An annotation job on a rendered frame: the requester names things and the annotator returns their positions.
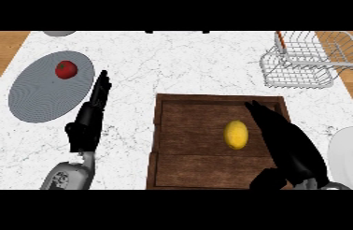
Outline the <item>dark brown wooden tray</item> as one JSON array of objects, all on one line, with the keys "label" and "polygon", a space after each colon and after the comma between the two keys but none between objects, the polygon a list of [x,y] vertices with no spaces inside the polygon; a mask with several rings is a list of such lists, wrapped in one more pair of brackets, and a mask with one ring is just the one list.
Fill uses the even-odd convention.
[{"label": "dark brown wooden tray", "polygon": [[[245,189],[274,165],[245,103],[257,101],[286,115],[283,98],[254,95],[165,94],[155,97],[155,139],[149,157],[149,189]],[[223,140],[226,124],[239,120],[246,145]]]}]

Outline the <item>grey round placemat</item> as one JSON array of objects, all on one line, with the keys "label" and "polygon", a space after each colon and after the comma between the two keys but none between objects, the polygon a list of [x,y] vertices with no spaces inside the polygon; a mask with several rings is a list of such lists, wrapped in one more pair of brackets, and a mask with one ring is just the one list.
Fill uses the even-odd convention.
[{"label": "grey round placemat", "polygon": [[[76,74],[60,79],[54,68],[62,61],[76,66]],[[76,51],[59,51],[37,59],[10,86],[8,108],[23,122],[47,122],[63,116],[79,104],[93,86],[93,63]]]}]

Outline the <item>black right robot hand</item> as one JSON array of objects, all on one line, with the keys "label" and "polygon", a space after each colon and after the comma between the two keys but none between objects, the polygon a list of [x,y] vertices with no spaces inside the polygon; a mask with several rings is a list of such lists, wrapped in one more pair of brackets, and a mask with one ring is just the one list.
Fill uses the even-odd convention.
[{"label": "black right robot hand", "polygon": [[261,131],[274,168],[264,168],[249,184],[251,190],[279,190],[286,183],[292,187],[304,180],[327,182],[326,165],[320,152],[298,126],[257,101],[245,103]]}]

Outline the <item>grey round bowl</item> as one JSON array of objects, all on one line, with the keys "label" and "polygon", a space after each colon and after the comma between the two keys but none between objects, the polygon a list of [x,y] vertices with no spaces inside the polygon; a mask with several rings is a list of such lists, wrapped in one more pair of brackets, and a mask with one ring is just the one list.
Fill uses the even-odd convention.
[{"label": "grey round bowl", "polygon": [[75,31],[42,31],[42,32],[47,36],[60,37],[70,35]]}]

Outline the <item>yellow lemon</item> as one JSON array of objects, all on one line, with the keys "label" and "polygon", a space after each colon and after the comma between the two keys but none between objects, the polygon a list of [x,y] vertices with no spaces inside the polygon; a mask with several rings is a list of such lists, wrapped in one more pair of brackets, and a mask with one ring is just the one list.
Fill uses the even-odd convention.
[{"label": "yellow lemon", "polygon": [[234,120],[226,124],[223,130],[223,139],[226,145],[233,150],[240,150],[248,142],[248,129],[242,121]]}]

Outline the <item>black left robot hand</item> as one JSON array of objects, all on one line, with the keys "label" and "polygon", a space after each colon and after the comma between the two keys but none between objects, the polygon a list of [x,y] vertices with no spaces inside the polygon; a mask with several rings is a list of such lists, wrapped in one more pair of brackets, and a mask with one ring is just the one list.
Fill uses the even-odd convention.
[{"label": "black left robot hand", "polygon": [[101,70],[93,85],[90,101],[82,104],[73,122],[69,122],[65,126],[70,152],[96,150],[110,88],[107,71]]}]

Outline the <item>white round plate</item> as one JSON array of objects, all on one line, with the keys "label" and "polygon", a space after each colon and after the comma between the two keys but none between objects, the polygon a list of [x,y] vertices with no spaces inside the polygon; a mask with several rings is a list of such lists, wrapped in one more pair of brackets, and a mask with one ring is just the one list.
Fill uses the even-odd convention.
[{"label": "white round plate", "polygon": [[326,156],[332,180],[353,190],[353,126],[332,136]]}]

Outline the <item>red tomato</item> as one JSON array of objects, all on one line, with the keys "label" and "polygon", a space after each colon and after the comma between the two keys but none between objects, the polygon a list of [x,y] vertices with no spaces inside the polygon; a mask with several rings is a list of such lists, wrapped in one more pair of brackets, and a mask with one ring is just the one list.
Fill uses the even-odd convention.
[{"label": "red tomato", "polygon": [[56,68],[54,74],[60,79],[69,79],[76,74],[76,66],[70,61],[62,61]]}]

